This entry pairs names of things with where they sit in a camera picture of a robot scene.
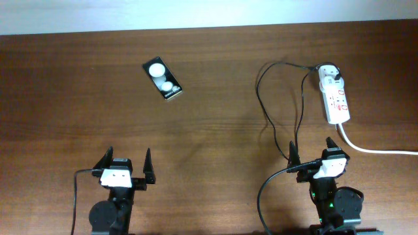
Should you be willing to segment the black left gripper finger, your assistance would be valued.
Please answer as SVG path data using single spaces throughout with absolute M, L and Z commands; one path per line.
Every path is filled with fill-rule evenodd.
M 146 152 L 146 158 L 145 158 L 145 161 L 144 161 L 143 173 L 144 173 L 145 180 L 146 180 L 147 184 L 155 184 L 156 183 L 156 177 L 155 177 L 155 172 L 153 170 L 151 149 L 150 148 L 148 148 L 147 152 Z
M 113 147 L 110 146 L 106 153 L 103 155 L 103 157 L 96 163 L 96 165 L 93 167 L 94 170 L 102 170 L 105 168 L 109 168 L 111 162 L 112 162 L 112 156 L 113 156 Z

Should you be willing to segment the black Galaxy smartphone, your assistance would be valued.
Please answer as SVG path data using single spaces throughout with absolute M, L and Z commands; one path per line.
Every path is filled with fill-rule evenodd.
M 182 93 L 182 86 L 161 57 L 145 62 L 142 68 L 166 101 Z

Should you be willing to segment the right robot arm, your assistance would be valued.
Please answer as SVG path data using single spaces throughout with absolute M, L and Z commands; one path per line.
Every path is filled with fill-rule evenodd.
M 294 143 L 289 143 L 288 173 L 297 173 L 297 182 L 309 183 L 319 224 L 309 227 L 311 234 L 383 234 L 376 228 L 358 229 L 364 194 L 352 187 L 338 187 L 336 179 L 346 171 L 350 156 L 328 137 L 321 157 L 302 163 Z

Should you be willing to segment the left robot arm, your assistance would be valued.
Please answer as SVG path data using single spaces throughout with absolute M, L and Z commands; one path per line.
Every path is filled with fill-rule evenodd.
M 89 212 L 92 234 L 128 234 L 134 196 L 137 191 L 146 191 L 148 185 L 156 183 L 151 150 L 146 152 L 143 178 L 132 177 L 130 159 L 114 158 L 110 147 L 93 167 L 92 175 L 99 184 L 109 190 L 106 200 L 96 203 Z

